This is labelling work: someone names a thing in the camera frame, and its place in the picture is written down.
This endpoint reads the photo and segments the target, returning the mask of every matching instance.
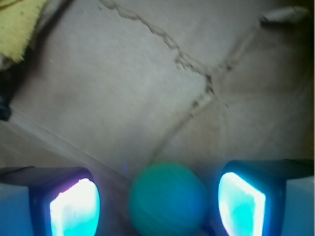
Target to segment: yellow cloth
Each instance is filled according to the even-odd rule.
[[[12,4],[19,0],[0,0],[0,7]]]
[[[47,0],[0,0],[0,53],[18,63]]]

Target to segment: green ball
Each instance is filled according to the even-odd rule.
[[[205,220],[207,202],[205,186],[190,170],[162,163],[135,180],[129,213],[142,236],[192,236]]]

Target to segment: glowing light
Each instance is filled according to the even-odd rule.
[[[266,196],[233,172],[219,183],[219,210],[231,236],[261,236]]]
[[[52,236],[93,236],[99,208],[96,185],[87,178],[78,181],[50,203]]]

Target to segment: floor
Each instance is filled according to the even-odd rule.
[[[112,203],[98,234],[136,235],[132,180],[177,162],[206,184],[207,225],[222,235],[227,161],[314,157],[311,21],[259,24],[289,3],[74,0],[0,123],[0,167],[86,166]]]

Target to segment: crack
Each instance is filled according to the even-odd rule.
[[[227,55],[227,57],[215,68],[208,68],[203,63],[195,60],[191,56],[185,54],[180,50],[179,45],[161,28],[153,26],[149,22],[145,21],[136,13],[123,9],[118,6],[115,2],[111,0],[100,0],[100,2],[107,7],[109,10],[117,10],[118,14],[126,19],[133,21],[140,21],[142,24],[146,25],[150,32],[163,38],[165,44],[170,50],[176,50],[178,52],[175,57],[176,65],[181,65],[183,69],[189,68],[192,72],[198,73],[205,77],[206,88],[202,95],[200,95],[196,100],[193,101],[191,107],[187,114],[165,135],[163,140],[154,149],[150,164],[155,162],[156,157],[167,144],[167,142],[187,123],[196,116],[198,113],[207,108],[212,101],[216,98],[215,88],[213,82],[222,82],[224,76],[227,72],[234,69],[234,67],[241,61],[248,47],[252,44],[258,31],[266,24],[298,24],[300,21],[305,19],[309,12],[307,9],[302,7],[287,7],[280,8],[274,11],[267,12],[258,17],[258,20],[254,25],[241,37],[238,42],[235,43],[234,47]]]
[[[118,14],[125,19],[140,21],[142,24],[149,28],[151,33],[162,37],[165,44],[170,50],[176,50],[178,52],[175,58],[176,64],[180,64],[184,69],[189,68],[192,72],[198,73],[204,77],[207,76],[207,67],[201,62],[182,52],[178,44],[164,30],[159,27],[153,26],[149,22],[145,21],[142,17],[138,16],[136,13],[123,9],[111,0],[100,0],[100,2],[109,10],[117,10]]]

